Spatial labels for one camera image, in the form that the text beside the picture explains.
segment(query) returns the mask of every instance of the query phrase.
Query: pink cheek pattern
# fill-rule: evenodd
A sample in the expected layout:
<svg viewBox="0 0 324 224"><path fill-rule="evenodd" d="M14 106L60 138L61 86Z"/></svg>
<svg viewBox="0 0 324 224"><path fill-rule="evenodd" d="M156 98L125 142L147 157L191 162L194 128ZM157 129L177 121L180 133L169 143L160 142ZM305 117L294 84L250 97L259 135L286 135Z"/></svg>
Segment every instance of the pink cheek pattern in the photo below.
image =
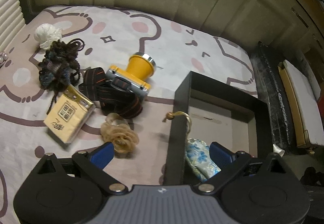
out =
<svg viewBox="0 0 324 224"><path fill-rule="evenodd" d="M177 33L181 33L182 29L181 29L181 25L177 24L176 22L170 22L171 28L173 31L177 32Z"/></svg>
<svg viewBox="0 0 324 224"><path fill-rule="evenodd" d="M204 66L202 65L202 63L200 63L200 61L198 61L195 58L191 59L191 64L200 72L200 73L204 73Z"/></svg>
<svg viewBox="0 0 324 224"><path fill-rule="evenodd" d="M100 32L102 32L105 29L105 27L106 27L106 23L99 22L93 27L92 33L93 34L99 34Z"/></svg>
<svg viewBox="0 0 324 224"><path fill-rule="evenodd" d="M132 27L135 31L140 32L140 33L148 32L147 24L142 23L142 22L134 22L134 23L132 23Z"/></svg>

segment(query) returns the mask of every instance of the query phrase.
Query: black frame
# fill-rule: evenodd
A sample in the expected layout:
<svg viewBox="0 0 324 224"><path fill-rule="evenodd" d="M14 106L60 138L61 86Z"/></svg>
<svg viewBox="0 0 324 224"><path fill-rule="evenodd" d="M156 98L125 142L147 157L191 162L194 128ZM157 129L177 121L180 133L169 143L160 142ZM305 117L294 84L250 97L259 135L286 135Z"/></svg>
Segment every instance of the black frame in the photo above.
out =
<svg viewBox="0 0 324 224"><path fill-rule="evenodd" d="M273 151L271 125L266 103L233 86L191 71L175 92L173 112L183 111L188 113L191 89L254 112L258 158L264 159ZM172 120L163 185L183 184L186 124L187 120L184 116L178 116Z"/></svg>

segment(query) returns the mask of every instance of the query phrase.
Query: blue floral fabric pouch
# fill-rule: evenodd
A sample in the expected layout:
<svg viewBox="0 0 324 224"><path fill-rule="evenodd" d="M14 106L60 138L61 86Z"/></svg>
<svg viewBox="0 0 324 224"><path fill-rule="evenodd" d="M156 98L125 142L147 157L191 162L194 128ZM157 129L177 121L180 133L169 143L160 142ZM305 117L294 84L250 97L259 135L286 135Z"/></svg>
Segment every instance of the blue floral fabric pouch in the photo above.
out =
<svg viewBox="0 0 324 224"><path fill-rule="evenodd" d="M201 182L217 174L221 169L210 159L209 146L201 140L188 138L186 160Z"/></svg>

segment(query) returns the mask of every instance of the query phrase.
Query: bed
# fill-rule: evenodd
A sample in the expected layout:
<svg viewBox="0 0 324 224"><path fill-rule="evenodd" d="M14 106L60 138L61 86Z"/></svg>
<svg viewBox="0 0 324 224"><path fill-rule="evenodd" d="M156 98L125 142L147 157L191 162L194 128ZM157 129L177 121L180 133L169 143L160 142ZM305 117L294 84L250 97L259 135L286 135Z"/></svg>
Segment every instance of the bed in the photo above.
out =
<svg viewBox="0 0 324 224"><path fill-rule="evenodd" d="M2 22L12 20L5 13L0 16ZM70 157L78 150L93 150L103 143L99 128L105 116L99 108L68 147L63 148L48 135L43 120L52 93L39 87L37 63L44 54L39 53L39 44L33 37L35 29L43 23L61 27L65 42L74 38L84 40L85 47L77 58L82 74L94 67L106 71L113 63L125 68L129 56L138 51L155 60L157 70L147 81L152 89L143 112L129 120L140 143L134 153L115 157L105 168L129 188L133 184L162 183L171 123L161 120L166 112L172 111L174 91L189 71L257 97L249 56L226 39L139 11L95 6L48 7L28 25L23 24L11 38L5 47L9 59L0 69L0 223L18 222L12 207L14 195L44 153Z"/></svg>

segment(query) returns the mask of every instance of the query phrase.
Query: cabinet door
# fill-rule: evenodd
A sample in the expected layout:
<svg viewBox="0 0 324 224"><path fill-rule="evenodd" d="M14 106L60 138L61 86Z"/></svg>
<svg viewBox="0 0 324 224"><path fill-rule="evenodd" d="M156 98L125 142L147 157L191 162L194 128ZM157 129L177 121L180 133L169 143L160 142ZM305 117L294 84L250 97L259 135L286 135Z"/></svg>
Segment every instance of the cabinet door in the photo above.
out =
<svg viewBox="0 0 324 224"><path fill-rule="evenodd" d="M218 0L202 30L247 51L258 41L285 50L307 31L292 10L296 5L296 0Z"/></svg>
<svg viewBox="0 0 324 224"><path fill-rule="evenodd" d="M300 49L304 54L309 50L315 50L318 59L324 62L324 39L315 25L311 25L308 31L294 44L296 49Z"/></svg>

